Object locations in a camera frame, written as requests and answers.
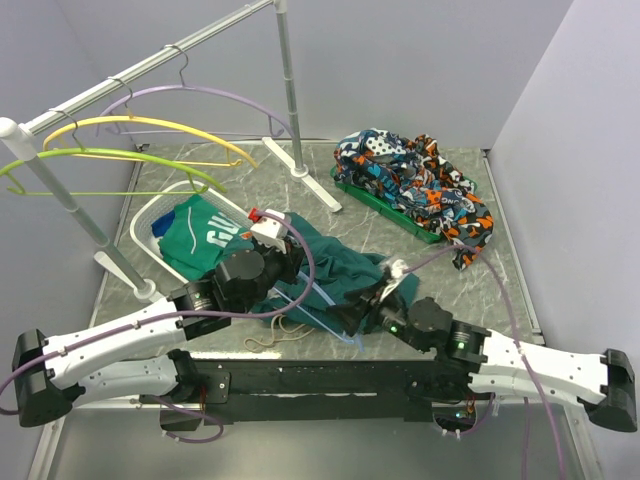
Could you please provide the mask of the teal green shorts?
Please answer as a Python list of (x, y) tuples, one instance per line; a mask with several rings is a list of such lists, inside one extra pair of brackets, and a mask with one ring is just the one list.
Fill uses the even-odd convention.
[[(315, 275), (340, 279), (348, 284), (346, 293), (370, 286), (382, 277), (379, 264), (386, 258), (376, 253), (360, 253), (343, 245), (339, 239), (322, 235), (307, 220), (294, 212), (286, 212), (290, 223), (301, 233), (308, 244), (315, 263)], [(416, 275), (410, 274), (396, 288), (406, 301), (413, 303), (419, 286)], [(257, 303), (251, 311), (254, 313), (272, 312), (266, 310), (266, 300)]]

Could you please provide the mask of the light blue hanger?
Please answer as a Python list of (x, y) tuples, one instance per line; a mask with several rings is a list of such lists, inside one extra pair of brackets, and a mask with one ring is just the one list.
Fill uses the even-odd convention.
[[(268, 294), (266, 310), (275, 311), (289, 306), (297, 300), (306, 288), (308, 278), (302, 274), (295, 284), (279, 282)], [(362, 338), (359, 334), (348, 336), (339, 323), (327, 314), (327, 308), (344, 301), (348, 284), (340, 279), (330, 279), (316, 274), (311, 292), (303, 301), (288, 310), (285, 315), (297, 324), (330, 332), (343, 343), (353, 345), (359, 352), (364, 352)]]

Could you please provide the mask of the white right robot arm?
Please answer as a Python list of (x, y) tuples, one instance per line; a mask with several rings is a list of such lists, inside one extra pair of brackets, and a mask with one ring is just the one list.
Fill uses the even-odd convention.
[(621, 350), (579, 354), (517, 342), (455, 319), (430, 297), (408, 306), (397, 293), (375, 286), (346, 298), (327, 311), (347, 334), (379, 328), (416, 351), (434, 351), (445, 367), (438, 387), (449, 398), (470, 391), (546, 399), (580, 406), (591, 423), (608, 430), (638, 429), (635, 373)]

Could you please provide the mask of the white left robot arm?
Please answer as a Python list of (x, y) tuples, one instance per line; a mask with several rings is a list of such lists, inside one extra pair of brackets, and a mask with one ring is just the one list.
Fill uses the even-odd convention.
[(304, 243), (254, 242), (222, 261), (203, 278), (189, 282), (131, 314), (96, 327), (46, 336), (22, 333), (12, 359), (20, 426), (42, 426), (74, 407), (128, 395), (167, 397), (184, 402), (201, 383), (180, 342), (217, 332), (234, 318), (254, 318), (252, 308), (279, 281), (292, 283), (312, 255)]

